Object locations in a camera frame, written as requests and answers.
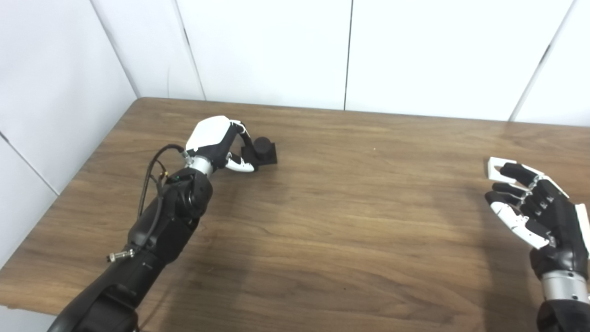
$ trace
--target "white robotic hand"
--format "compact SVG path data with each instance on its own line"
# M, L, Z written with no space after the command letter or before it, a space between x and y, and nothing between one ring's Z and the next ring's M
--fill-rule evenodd
M230 152L236 135L244 141L242 154L244 158ZM250 134L243 123L230 120L225 116L213 116L200 121L186 142L188 167L197 168L207 162L213 171L229 168L237 172L254 172L259 165L276 164L274 144L267 138L258 138L252 143Z
M516 161L491 158L488 171L491 180L505 182L494 183L486 200L513 233L534 247L530 258L537 276L560 270L588 279L586 206L574 205L550 177Z

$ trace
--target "cable connector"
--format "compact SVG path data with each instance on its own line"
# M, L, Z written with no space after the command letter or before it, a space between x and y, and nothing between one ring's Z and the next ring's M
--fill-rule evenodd
M185 160L187 165L192 164L192 158L191 156L188 154L188 152L186 150L181 152L181 156L182 158Z
M127 251L121 251L121 252L113 252L107 256L107 262L112 263L118 259L133 258L134 256L135 256L135 250L133 250L133 249L129 249Z

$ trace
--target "black object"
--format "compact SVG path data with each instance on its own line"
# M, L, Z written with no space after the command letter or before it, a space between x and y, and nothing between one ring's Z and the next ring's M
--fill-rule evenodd
M553 198L551 202L543 201L546 208L540 216L535 215L535 220L548 228L557 241L556 247L531 250L530 264L535 274L541 279L547 272L567 270L588 279L588 251L575 206L550 181L540 180L533 191Z
M590 305L580 301L545 301L537 315L539 332L589 332Z
M135 255L111 263L63 309L48 332L132 332L137 327L135 309L164 267L178 258L212 194L211 183L197 170L184 168L171 175L163 186L162 211L153 232L149 234L157 199L129 230L123 250Z
M258 166L277 163L277 148L266 137L259 137L252 145L242 147L242 158L257 170Z

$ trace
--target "fingertip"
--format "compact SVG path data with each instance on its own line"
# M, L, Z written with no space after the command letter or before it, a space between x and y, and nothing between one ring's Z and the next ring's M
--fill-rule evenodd
M502 189L504 188L505 183L501 183L501 182L494 182L494 184L491 185L491 189L494 191L502 191Z
M506 204L502 195L500 195L499 193L497 193L495 191L488 191L485 195L485 198L486 198L487 204L489 204L489 205L491 205L494 202L501 202L501 203Z
M515 164L513 162L505 163L500 169L500 174L513 178L526 186L530 185L537 176L537 173L528 170L522 164Z

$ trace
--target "black robotic arm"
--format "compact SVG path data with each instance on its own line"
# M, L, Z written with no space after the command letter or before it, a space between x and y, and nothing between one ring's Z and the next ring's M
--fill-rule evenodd
M236 135L244 141L242 155L230 152ZM136 223L129 230L127 244L107 257L109 267L57 316L48 332L133 332L137 328L135 309L167 264L172 263L191 238L213 194L211 174L220 168L252 172L259 165L275 164L276 150L267 138L252 142L245 126L224 116L197 124L186 149L175 148L186 159L186 167L170 175L163 185L158 179L158 196L145 211L140 202Z

